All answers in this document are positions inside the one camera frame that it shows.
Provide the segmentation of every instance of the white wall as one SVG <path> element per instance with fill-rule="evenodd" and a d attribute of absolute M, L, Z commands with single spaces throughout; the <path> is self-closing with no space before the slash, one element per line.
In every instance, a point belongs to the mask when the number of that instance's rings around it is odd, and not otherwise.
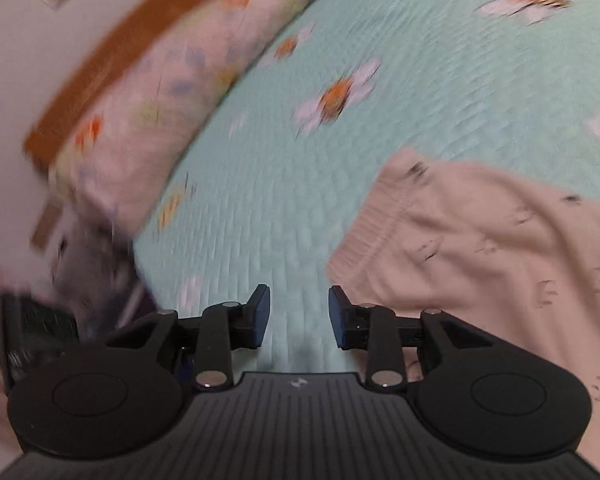
<path fill-rule="evenodd" d="M 0 0 L 0 265 L 19 282 L 48 282 L 52 251 L 29 237 L 46 186 L 22 155 L 31 125 L 104 34 L 140 0 Z M 9 454 L 0 451 L 0 463 Z"/>

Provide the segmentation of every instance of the beige pants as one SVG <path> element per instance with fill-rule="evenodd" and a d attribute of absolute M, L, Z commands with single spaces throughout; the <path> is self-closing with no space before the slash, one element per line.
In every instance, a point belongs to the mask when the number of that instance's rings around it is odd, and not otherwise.
<path fill-rule="evenodd" d="M 327 273 L 355 303 L 436 306 L 577 375 L 600 471 L 600 204 L 403 149 L 385 164 Z"/>

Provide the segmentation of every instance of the brown wooden bed rail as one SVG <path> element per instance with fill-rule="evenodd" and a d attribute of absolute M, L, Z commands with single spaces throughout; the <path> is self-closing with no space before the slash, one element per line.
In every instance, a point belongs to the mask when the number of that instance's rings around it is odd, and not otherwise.
<path fill-rule="evenodd" d="M 151 42 L 204 0 L 145 0 L 64 84 L 24 142 L 24 152 L 46 173 L 80 117 Z"/>

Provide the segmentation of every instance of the orange wooden edge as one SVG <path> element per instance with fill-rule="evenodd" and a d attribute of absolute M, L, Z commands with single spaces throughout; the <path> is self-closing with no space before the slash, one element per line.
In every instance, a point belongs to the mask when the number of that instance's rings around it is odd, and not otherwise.
<path fill-rule="evenodd" d="M 24 152 L 46 173 L 80 117 L 138 59 L 152 41 L 205 0 L 145 0 L 84 62 L 48 106 L 24 142 Z"/>

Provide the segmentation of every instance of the teal quilted bedspread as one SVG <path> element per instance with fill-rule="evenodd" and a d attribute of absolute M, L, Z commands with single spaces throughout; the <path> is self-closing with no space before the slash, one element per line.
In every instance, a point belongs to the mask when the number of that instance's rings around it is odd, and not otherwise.
<path fill-rule="evenodd" d="M 271 287 L 237 370 L 353 369 L 324 266 L 405 145 L 600 200 L 600 0 L 315 1 L 191 145 L 139 269 L 181 317 Z"/>

